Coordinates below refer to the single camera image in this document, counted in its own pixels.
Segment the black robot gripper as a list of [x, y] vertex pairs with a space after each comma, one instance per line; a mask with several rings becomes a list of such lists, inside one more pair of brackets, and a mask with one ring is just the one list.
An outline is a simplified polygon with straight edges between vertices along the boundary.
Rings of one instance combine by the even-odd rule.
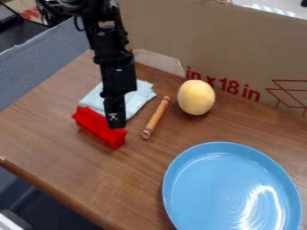
[[104, 113], [110, 129], [125, 127], [124, 94], [136, 90], [136, 68], [132, 53], [121, 52], [117, 57], [94, 57], [100, 66], [104, 98]]

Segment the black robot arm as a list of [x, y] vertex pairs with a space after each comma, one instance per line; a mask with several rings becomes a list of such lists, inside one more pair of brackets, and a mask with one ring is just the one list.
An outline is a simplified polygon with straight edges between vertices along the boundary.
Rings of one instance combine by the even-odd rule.
[[104, 115], [110, 129], [125, 127], [124, 95], [136, 90], [134, 56], [125, 49], [128, 33], [113, 0], [57, 0], [78, 16], [86, 33], [93, 62], [100, 66]]

